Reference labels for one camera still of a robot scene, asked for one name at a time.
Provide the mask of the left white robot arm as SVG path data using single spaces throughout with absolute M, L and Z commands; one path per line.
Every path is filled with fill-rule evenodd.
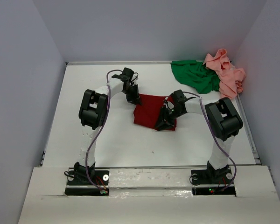
M 124 93 L 128 103 L 141 103 L 137 84 L 138 73 L 130 68 L 111 70 L 106 74 L 106 84 L 84 92 L 78 118 L 82 125 L 82 143 L 74 173 L 95 187 L 95 148 L 111 106 L 111 99 L 118 93 Z

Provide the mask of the red t-shirt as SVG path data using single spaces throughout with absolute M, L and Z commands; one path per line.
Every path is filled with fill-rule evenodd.
M 173 103 L 172 98 L 170 96 L 140 94 L 140 100 L 141 104 L 136 105 L 133 111 L 133 123 L 157 130 L 155 125 L 158 120 L 161 108 L 164 106 L 164 100 Z

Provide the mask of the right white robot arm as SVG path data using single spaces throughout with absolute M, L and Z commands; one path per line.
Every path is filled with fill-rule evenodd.
M 230 156 L 231 146 L 243 121 L 229 98 L 222 98 L 214 103 L 204 103 L 197 94 L 177 90 L 166 97 L 154 125 L 157 131 L 169 130 L 175 126 L 177 118 L 196 113 L 204 116 L 213 137 L 214 144 L 206 169 L 192 170 L 189 180 L 194 186 L 203 184 L 232 184 L 236 172 L 229 166 L 234 162 Z

